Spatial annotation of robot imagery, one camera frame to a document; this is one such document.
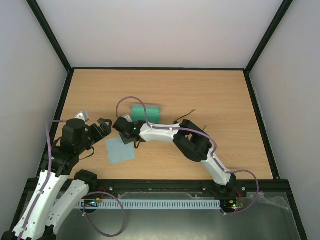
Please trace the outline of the grey felt glasses case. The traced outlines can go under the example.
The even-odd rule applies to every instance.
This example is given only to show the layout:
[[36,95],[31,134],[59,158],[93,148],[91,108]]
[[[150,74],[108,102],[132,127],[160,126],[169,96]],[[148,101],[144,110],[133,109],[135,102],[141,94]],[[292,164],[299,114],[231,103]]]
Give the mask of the grey felt glasses case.
[[133,103],[130,105],[130,117],[133,122],[145,121],[145,109],[147,120],[153,124],[159,124],[161,118],[161,107],[156,104],[145,104],[145,109],[141,103]]

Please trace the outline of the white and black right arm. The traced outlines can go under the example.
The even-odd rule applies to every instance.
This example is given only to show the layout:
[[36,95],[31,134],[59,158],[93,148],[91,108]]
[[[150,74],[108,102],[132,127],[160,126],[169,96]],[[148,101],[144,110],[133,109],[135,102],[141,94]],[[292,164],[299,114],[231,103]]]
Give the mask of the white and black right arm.
[[173,143],[187,159],[205,167],[222,195],[229,196],[235,191],[237,178],[217,156],[217,144],[190,120],[165,125],[142,120],[134,122],[129,116],[121,116],[113,128],[125,145],[154,141]]

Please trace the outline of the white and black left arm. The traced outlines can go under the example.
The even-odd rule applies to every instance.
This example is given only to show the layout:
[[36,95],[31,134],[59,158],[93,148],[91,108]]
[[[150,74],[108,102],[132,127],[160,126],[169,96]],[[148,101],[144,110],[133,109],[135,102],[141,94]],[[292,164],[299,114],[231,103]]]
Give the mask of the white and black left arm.
[[76,203],[97,186],[98,176],[80,170],[60,199],[58,193],[80,155],[112,132],[112,121],[100,118],[87,125],[81,118],[65,121],[61,137],[50,143],[41,165],[36,189],[18,224],[2,235],[3,240],[54,240]]

